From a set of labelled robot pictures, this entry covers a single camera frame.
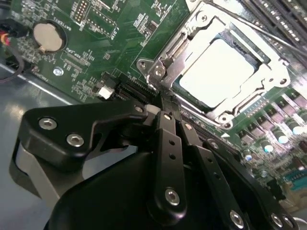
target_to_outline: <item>screw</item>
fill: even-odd
[[[143,109],[140,108],[140,107],[138,107],[138,106],[135,107],[135,110],[138,111],[138,112],[140,112],[140,113],[144,112]]]
[[[157,77],[163,77],[165,75],[165,67],[160,65],[155,66],[154,74]]]
[[[283,219],[285,220],[285,222],[291,227],[291,228],[293,228],[294,227],[294,225],[293,225],[293,223],[291,222],[291,220],[289,220],[289,218],[288,217],[286,217],[286,216],[283,216]]]
[[[169,116],[169,115],[167,115],[167,114],[164,114],[164,117],[167,119],[167,120],[171,120],[172,118]]]
[[[177,206],[180,203],[179,195],[173,189],[170,189],[170,188],[166,189],[165,198],[168,201],[168,203],[170,203],[173,206]]]
[[[141,61],[141,62],[139,63],[139,66],[140,66],[141,69],[146,69],[146,63],[143,62],[143,61]]]
[[[53,130],[58,126],[56,121],[51,118],[42,118],[39,120],[38,124],[42,129],[46,130]]]
[[[184,126],[185,126],[188,130],[192,130],[192,126],[191,126],[190,124],[186,123]]]
[[[83,138],[78,134],[70,134],[66,138],[67,143],[74,147],[80,147],[84,144]]]
[[[212,145],[212,147],[215,148],[215,149],[218,149],[218,148],[219,148],[219,146],[218,146],[215,142],[211,142],[211,145]]]
[[[239,229],[244,228],[244,222],[242,217],[240,217],[240,215],[237,214],[234,210],[230,211],[230,219]]]
[[[282,221],[278,218],[278,216],[275,213],[272,213],[271,218],[273,220],[273,222],[280,228],[283,227],[283,223]]]
[[[64,70],[61,67],[56,66],[53,69],[53,74],[56,75],[56,76],[63,76]]]

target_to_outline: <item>gray metal surface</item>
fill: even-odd
[[[9,76],[0,64],[0,79]],[[76,101],[35,78],[16,78],[0,84],[0,230],[42,230],[51,209],[36,196],[16,185],[9,175],[9,165],[23,114],[32,108],[75,104]],[[88,160],[83,169],[88,178],[135,151],[106,153]]]
[[[16,156],[16,165],[26,173],[48,207],[53,208],[60,197],[78,183],[84,181],[82,170],[73,173],[61,173],[34,155],[20,144]]]

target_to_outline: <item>capacitor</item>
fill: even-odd
[[[274,150],[273,145],[271,145],[267,140],[262,141],[261,146],[265,152],[272,152]]]
[[[304,164],[302,163],[301,159],[299,159],[298,157],[293,157],[292,163],[299,171],[303,171],[305,169]]]
[[[300,117],[303,119],[304,122],[307,122],[307,113],[301,114]]]
[[[298,146],[302,149],[304,153],[307,153],[307,142],[302,140],[298,143]]]
[[[291,129],[294,135],[301,135],[304,132],[303,127],[301,127],[297,122],[291,121],[287,123],[288,127]]]
[[[244,154],[244,158],[245,158],[246,161],[251,161],[253,159],[253,157],[250,154],[249,149],[243,150],[243,154]]]
[[[281,144],[285,144],[289,141],[288,137],[280,130],[274,131],[273,134]]]
[[[268,176],[267,171],[262,170],[262,172],[261,172],[261,177],[262,177],[262,178],[266,178],[267,176]]]

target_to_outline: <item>cable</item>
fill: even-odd
[[[15,48],[13,48],[9,44],[4,43],[4,45],[11,52],[11,54],[13,54],[14,57],[16,58],[16,60],[18,62],[18,69],[10,77],[4,78],[4,79],[0,79],[0,84],[8,82],[8,81],[14,79],[19,74],[21,74],[23,72],[23,70],[24,70],[24,60],[23,60],[23,57],[19,54],[18,50],[16,50]]]
[[[271,33],[269,33],[269,32],[267,32],[267,31],[263,30],[262,28],[260,28],[260,27],[258,27],[258,26],[256,26],[256,25],[254,25],[253,23],[251,23],[250,21],[246,20],[245,18],[242,18],[241,16],[237,15],[236,13],[233,13],[233,12],[231,12],[231,11],[225,9],[224,7],[222,7],[222,6],[220,6],[220,5],[216,4],[216,3],[214,3],[214,2],[212,2],[212,1],[209,1],[209,0],[203,0],[203,1],[204,1],[206,4],[211,5],[211,6],[215,7],[215,8],[217,8],[217,9],[219,9],[220,11],[223,11],[224,13],[226,13],[226,14],[228,14],[229,16],[231,16],[231,17],[237,19],[238,21],[240,21],[240,22],[242,22],[243,24],[249,26],[250,28],[252,28],[252,29],[258,31],[259,33],[261,33],[261,34],[263,34],[263,35],[265,35],[265,36],[271,38],[272,40],[275,40],[276,42],[278,42],[278,43],[284,45],[285,47],[287,47],[287,48],[289,48],[289,49],[291,49],[291,50],[297,52],[298,54],[300,54],[300,55],[302,55],[302,56],[304,56],[304,57],[307,58],[307,52],[304,52],[304,51],[302,51],[302,50],[300,50],[300,49],[294,47],[293,45],[287,43],[286,41],[284,41],[284,40],[282,40],[282,39],[276,37],[275,35],[272,35]]]

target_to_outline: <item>mounting hole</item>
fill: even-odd
[[[213,173],[213,175],[215,176],[215,178],[216,178],[216,179],[218,179],[218,180],[220,180],[220,179],[221,179],[220,175],[219,175],[219,174],[217,174],[216,172],[215,172],[215,173]]]
[[[284,78],[284,79],[282,79],[279,83],[280,83],[281,85],[284,85],[286,82],[287,82],[287,79]]]
[[[229,123],[227,123],[227,124],[224,125],[224,127],[225,127],[225,128],[230,128],[231,125],[230,125]]]
[[[172,153],[169,154],[169,158],[172,159],[172,160],[176,160],[176,156]]]

